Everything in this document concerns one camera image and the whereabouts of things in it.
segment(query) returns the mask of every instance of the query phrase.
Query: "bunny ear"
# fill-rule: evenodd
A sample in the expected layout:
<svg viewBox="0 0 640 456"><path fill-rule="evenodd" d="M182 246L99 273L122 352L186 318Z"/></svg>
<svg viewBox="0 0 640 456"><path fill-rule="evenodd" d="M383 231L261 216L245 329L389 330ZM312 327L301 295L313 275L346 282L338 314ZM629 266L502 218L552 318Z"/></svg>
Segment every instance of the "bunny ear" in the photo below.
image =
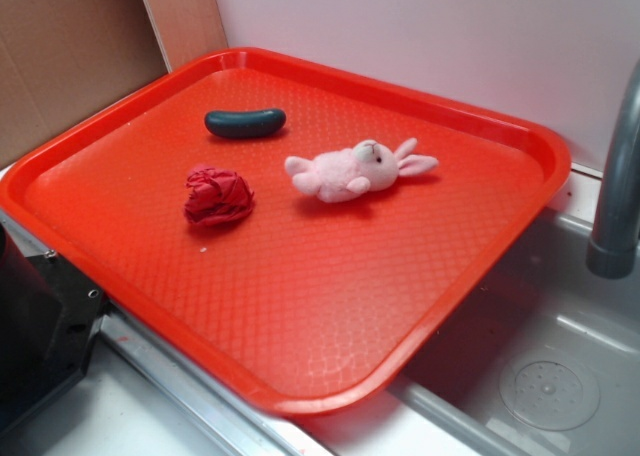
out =
<svg viewBox="0 0 640 456"><path fill-rule="evenodd" d="M393 154L396 157L396 159L398 160L398 162L400 162L400 160L402 160L403 158L409 156L411 154L411 152L414 149L416 149L417 145L418 145L418 140L416 138L407 139L404 143L402 143L398 147L398 149L396 149L396 152L393 153Z"/></svg>
<svg viewBox="0 0 640 456"><path fill-rule="evenodd" d="M438 166L438 160L433 156L411 154L398 163L400 177L418 176Z"/></svg>

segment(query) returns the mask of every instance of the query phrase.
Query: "tray rim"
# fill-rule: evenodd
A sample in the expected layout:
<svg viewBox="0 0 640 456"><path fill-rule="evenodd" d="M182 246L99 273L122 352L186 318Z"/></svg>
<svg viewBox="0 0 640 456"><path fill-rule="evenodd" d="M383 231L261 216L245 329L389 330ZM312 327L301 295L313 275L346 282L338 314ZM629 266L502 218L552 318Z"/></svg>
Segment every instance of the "tray rim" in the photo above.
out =
<svg viewBox="0 0 640 456"><path fill-rule="evenodd" d="M566 145L555 132L536 123L312 63L292 56L264 49L243 47L215 51L197 58L177 71L159 78L144 88L96 113L23 156L9 169L4 178L0 180L0 206L27 230L32 232L35 237L50 247L56 248L61 254L64 254L67 258L74 261L74 263L90 277L95 278L97 275L98 278L103 279L102 275L105 271L98 262L86 257L81 249L76 248L72 243L61 238L53 228L48 227L44 221L31 214L27 208L21 204L20 195L24 194L26 188L34 180L33 178L24 180L21 179L21 176L27 173L37 177L44 171L64 161L70 155L75 154L79 149L87 147L92 142L108 135L111 130L122 124L126 124L132 117L135 117L132 114L132 108L134 114L142 114L146 109L159 104L162 100L171 97L212 72L239 68L251 68L264 71L265 65L273 61L276 61L281 67L288 68L295 73L295 78L290 78L289 75L287 75L286 79L292 79L298 82L302 81L304 84L311 83L315 87L320 87L320 89L328 91L332 91L332 88L334 88L333 92L336 92L336 84L346 83L350 89L348 94L346 94L347 97L385 109L389 109L387 105L389 98L381 98L381 95L391 96L395 108L402 108L402 113L406 115L416 116L416 113L422 114L421 112L424 112L423 106L426 103L432 113L444 111L449 119L443 121L442 125L452 129L457 129L455 126L460 125L461 122L468 123L470 119L476 121L478 124L490 123L492 127L496 128L496 131L500 128L503 128L504 131L501 131L500 134L493 134L491 138L485 137L485 139L490 139L499 144L505 144L526 152L537 162L539 162L539 160L546 161L545 166L542 166L540 163L544 172L544 181L538 188L535 198L529 200L520 211L518 217L515 217L511 223L500 232L499 237L494 239L480 253L479 256L489 258L489 261L496 261L506 252L510 244L513 243L533 221L569 176L571 159ZM163 91L166 91L167 87L170 87L171 91L168 94L162 94ZM340 87L340 94L345 95L342 86ZM469 133L468 131L464 132L472 134L473 136L483 137L478 134ZM529 138L518 140L516 135L528 135ZM445 305L447 307L447 315L453 312L457 305L464 299L464 291L472 287L492 265L493 263L483 268L481 274L478 274L478 269L475 265L467 268L455 280L454 284L441 295L433 308ZM106 289L111 293L122 291L130 293L132 288L129 286L129 283L126 281L113 281ZM449 292L452 294L463 293L461 297L455 298L456 302L453 307L449 307L451 306L452 298L445 297ZM125 310L129 310L128 305L122 304L120 301L119 304L121 304ZM135 306L137 311L134 312L134 316L136 315L135 313L146 312L145 308L149 309L152 305L148 301L141 300L137 301ZM168 321L164 319L165 318L154 316L150 318L150 320L147 320L146 324L160 335L163 335L164 331L160 329L163 328L166 330L168 325ZM170 323L170 326L176 325L174 320L171 320ZM257 388L257 378L235 361L232 361L232 366L234 366L233 370L237 373L234 381L222 380L252 403L270 412L283 415L303 415L333 411L355 403L381 390L400 371L411 355L428 339L432 332L427 329L429 327L431 327L431 322L426 316L423 316L414 328L411 329L409 337L403 339L392 350L391 354L367 377L335 394L313 398L292 398L278 393L273 389L265 391L264 388ZM205 353L208 360L216 359L212 358L211 348L195 335L189 333L184 334L180 339L181 341L189 340L189 350L186 354L196 362L201 360L201 356ZM217 356L219 357L217 358L217 362L225 366L229 365L230 358L226 358L225 360L225 358L218 353L220 352L217 352ZM215 372L211 371L211 369L208 369L208 371L215 375Z"/></svg>

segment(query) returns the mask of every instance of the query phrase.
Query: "plush toy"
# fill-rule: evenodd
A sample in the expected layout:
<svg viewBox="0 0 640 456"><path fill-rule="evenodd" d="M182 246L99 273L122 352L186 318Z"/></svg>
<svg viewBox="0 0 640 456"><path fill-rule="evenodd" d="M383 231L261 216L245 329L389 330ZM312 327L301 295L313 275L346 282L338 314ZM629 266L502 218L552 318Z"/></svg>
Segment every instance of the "plush toy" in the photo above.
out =
<svg viewBox="0 0 640 456"><path fill-rule="evenodd" d="M339 203L386 189L398 177L417 176L435 168L436 158L411 154L417 144L416 138L408 139L394 153L368 139L354 148L322 153L313 160L289 156L284 166L300 192L326 203Z"/></svg>

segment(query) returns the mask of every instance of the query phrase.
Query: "dark green toy cucumber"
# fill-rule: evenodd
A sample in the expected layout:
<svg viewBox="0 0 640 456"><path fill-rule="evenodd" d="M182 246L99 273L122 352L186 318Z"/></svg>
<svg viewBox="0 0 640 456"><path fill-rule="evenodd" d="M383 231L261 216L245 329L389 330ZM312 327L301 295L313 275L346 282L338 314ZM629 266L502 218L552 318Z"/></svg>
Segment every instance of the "dark green toy cucumber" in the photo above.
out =
<svg viewBox="0 0 640 456"><path fill-rule="evenodd" d="M210 111L204 117L207 129L223 138L247 139L269 136L287 120L278 108L260 111Z"/></svg>

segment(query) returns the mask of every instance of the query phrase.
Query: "cardboard box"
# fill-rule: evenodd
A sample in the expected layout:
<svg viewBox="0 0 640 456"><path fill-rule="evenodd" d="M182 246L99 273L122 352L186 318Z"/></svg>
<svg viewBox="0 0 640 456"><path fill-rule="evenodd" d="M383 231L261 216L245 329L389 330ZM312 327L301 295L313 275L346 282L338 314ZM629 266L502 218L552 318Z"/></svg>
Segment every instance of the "cardboard box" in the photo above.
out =
<svg viewBox="0 0 640 456"><path fill-rule="evenodd" d="M142 0L0 0L0 167L166 71Z"/></svg>

